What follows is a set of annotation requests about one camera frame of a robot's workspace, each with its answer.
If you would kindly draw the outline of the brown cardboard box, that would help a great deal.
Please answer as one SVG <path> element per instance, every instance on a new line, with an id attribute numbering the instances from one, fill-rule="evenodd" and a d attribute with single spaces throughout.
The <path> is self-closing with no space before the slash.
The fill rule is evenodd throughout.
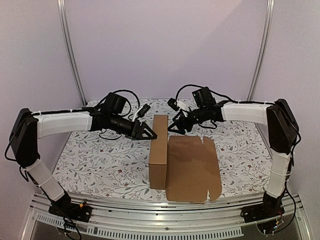
<path id="1" fill-rule="evenodd" d="M 214 140 L 169 136 L 167 115 L 155 115 L 152 129 L 157 138 L 150 144 L 149 187 L 164 190 L 168 201 L 216 201 L 222 193 L 222 182 Z"/>

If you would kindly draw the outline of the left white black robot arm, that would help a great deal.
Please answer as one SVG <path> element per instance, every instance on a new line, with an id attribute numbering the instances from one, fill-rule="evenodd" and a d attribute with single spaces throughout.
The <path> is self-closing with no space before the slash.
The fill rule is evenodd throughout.
<path id="1" fill-rule="evenodd" d="M 48 160 L 43 160 L 41 140 L 55 139 L 73 132 L 111 130 L 133 141 L 155 140 L 157 134 L 140 121 L 150 106 L 140 105 L 132 119 L 123 114 L 128 99 L 118 91 L 108 93 L 95 106 L 76 109 L 31 111 L 22 108 L 9 135 L 4 157 L 18 164 L 26 181 L 32 181 L 51 203 L 51 211 L 62 217 L 75 218 L 86 202 L 72 203 L 70 195 L 53 176 Z"/>

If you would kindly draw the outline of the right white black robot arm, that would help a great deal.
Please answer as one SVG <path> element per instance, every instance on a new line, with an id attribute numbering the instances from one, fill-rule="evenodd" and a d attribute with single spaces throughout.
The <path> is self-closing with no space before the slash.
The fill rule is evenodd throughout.
<path id="1" fill-rule="evenodd" d="M 179 103 L 177 97 L 168 100 L 167 104 L 177 112 L 168 131 L 184 135 L 194 125 L 207 121 L 213 125 L 237 121 L 267 127 L 272 159 L 269 183 L 262 203 L 243 207 L 240 215 L 245 223 L 282 215 L 282 198 L 288 192 L 288 180 L 294 166 L 294 149 L 301 141 L 299 126 L 288 102 L 282 98 L 273 102 L 234 100 L 207 86 L 199 86 L 192 96 L 197 105 L 194 110 Z"/>

